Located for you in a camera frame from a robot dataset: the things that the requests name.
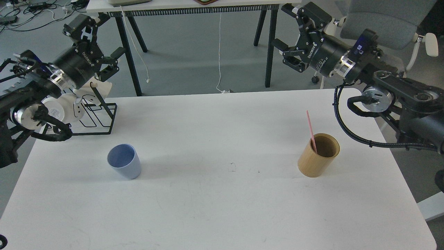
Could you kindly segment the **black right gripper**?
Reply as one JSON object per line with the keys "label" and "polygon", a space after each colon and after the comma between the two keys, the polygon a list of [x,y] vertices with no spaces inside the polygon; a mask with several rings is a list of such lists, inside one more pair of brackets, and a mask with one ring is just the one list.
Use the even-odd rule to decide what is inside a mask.
{"label": "black right gripper", "polygon": [[283,63],[299,73],[312,68],[322,76],[331,77],[350,48],[334,36],[325,34],[324,29],[333,20],[332,16],[313,2],[301,7],[286,3],[282,11],[297,21],[300,32],[293,47],[280,39],[271,42],[282,53]]}

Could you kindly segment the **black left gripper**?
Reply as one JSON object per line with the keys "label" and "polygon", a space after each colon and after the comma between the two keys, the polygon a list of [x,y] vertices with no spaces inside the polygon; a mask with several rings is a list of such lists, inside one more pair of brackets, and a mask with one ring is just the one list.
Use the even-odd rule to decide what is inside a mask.
{"label": "black left gripper", "polygon": [[65,24],[62,33],[69,37],[72,46],[52,62],[53,82],[61,90],[73,87],[79,89],[94,76],[99,81],[107,81],[119,71],[118,59],[126,49],[118,47],[105,57],[97,43],[98,28],[104,24],[104,17],[78,15]]}

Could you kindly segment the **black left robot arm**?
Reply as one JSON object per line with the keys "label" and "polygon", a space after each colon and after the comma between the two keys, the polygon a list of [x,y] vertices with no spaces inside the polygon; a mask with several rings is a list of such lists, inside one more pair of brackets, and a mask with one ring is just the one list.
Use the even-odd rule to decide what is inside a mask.
{"label": "black left robot arm", "polygon": [[13,74],[1,82],[19,80],[1,94],[1,168],[18,161],[17,149],[29,137],[44,141],[72,137],[68,124],[51,116],[42,101],[59,98],[68,88],[78,90],[91,78],[106,81],[118,72],[118,58],[126,50],[119,47],[106,57],[97,43],[98,28],[109,19],[106,13],[97,18],[80,14],[65,24],[62,32],[73,45],[54,62],[44,63],[30,50],[3,61],[1,69],[11,64]]}

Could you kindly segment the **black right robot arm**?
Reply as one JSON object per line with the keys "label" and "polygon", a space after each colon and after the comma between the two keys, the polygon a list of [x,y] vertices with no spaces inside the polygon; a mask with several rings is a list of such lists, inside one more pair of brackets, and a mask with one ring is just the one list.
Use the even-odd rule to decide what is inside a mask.
{"label": "black right robot arm", "polygon": [[[334,112],[341,128],[352,139],[370,147],[426,149],[443,154],[443,90],[406,78],[403,64],[388,62],[379,45],[403,49],[411,41],[427,41],[417,27],[434,0],[353,0],[345,18],[335,19],[313,2],[301,7],[290,3],[282,11],[292,16],[299,30],[295,46],[279,39],[283,63],[301,73],[312,68],[319,76],[338,75]],[[339,95],[346,86],[360,88],[347,107],[358,116],[381,117],[395,131],[396,143],[362,138],[346,127],[339,114]]]}

